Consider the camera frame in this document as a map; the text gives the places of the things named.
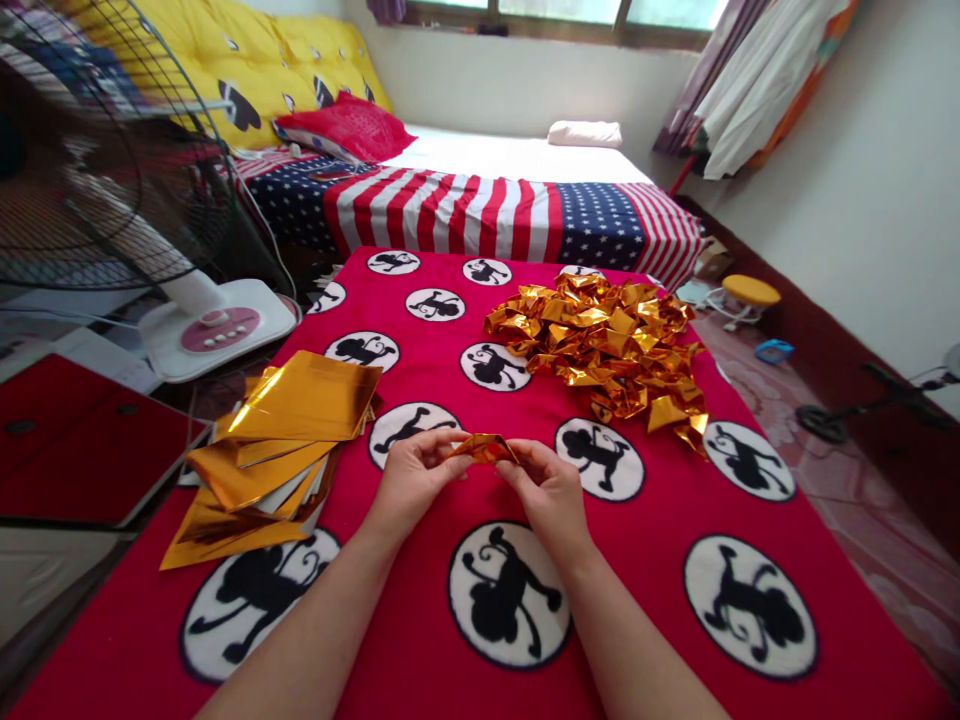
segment hand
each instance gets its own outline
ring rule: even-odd
[[[517,491],[533,531],[561,572],[597,552],[583,510],[580,473],[536,440],[508,440],[520,460],[497,463],[497,472]]]
[[[473,458],[449,455],[450,443],[468,437],[470,433],[463,430],[426,430],[395,443],[364,525],[402,543],[440,490],[454,478],[466,479]]]

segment white pillow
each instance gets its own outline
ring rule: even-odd
[[[345,147],[342,147],[335,143],[330,138],[323,137],[323,135],[317,135],[312,133],[309,130],[294,130],[292,128],[282,128],[277,125],[276,122],[273,123],[274,132],[280,136],[280,139],[285,142],[297,143],[301,147],[307,147],[317,152],[325,152],[328,155],[333,155],[337,160],[343,160],[346,163],[351,165],[360,165],[360,160],[357,159],[356,155],[347,150]]]
[[[558,120],[550,126],[547,142],[551,145],[618,148],[623,138],[620,123]]]

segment fan stand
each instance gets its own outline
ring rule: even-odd
[[[288,334],[290,309],[260,280],[218,286],[220,307],[197,319],[174,302],[154,308],[138,328],[153,370],[164,381],[186,382]]]
[[[944,365],[946,371],[942,377],[936,380],[927,380],[920,385],[912,385],[901,381],[898,377],[873,363],[867,363],[863,366],[863,369],[887,387],[888,394],[886,397],[836,412],[830,412],[816,405],[803,405],[797,408],[797,422],[804,430],[824,442],[831,445],[842,445],[850,439],[850,431],[845,423],[847,418],[884,410],[894,405],[904,405],[918,413],[924,422],[946,429],[951,423],[931,410],[923,402],[923,397],[933,390],[960,383],[960,345],[955,346],[947,353]]]

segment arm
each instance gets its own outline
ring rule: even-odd
[[[397,551],[444,485],[473,462],[446,459],[450,443],[469,436],[432,430],[391,448],[360,529],[198,720],[333,717]]]
[[[557,566],[577,634],[611,720],[729,720],[593,544],[580,476],[542,443],[510,440],[521,461],[497,463]]]

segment yellow stool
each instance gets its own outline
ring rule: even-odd
[[[728,309],[730,300],[740,306]],[[723,287],[711,290],[697,304],[698,310],[711,307],[721,315],[730,318],[730,322],[723,326],[724,330],[733,332],[739,323],[751,325],[760,319],[763,311],[780,302],[780,293],[762,280],[747,277],[746,275],[729,275],[723,280]]]

